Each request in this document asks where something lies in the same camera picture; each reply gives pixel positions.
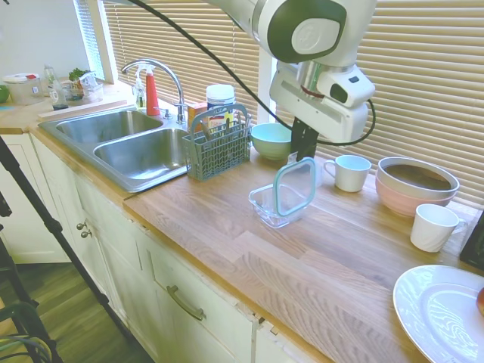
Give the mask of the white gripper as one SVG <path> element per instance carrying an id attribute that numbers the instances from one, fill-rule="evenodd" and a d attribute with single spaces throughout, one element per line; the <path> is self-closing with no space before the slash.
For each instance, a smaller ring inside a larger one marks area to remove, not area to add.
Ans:
<path id="1" fill-rule="evenodd" d="M 369 78 L 355 64 L 279 62 L 269 94 L 279 109 L 295 116 L 290 146 L 298 151 L 298 160 L 315 156 L 318 133 L 333 143 L 346 143 L 364 131 Z"/>

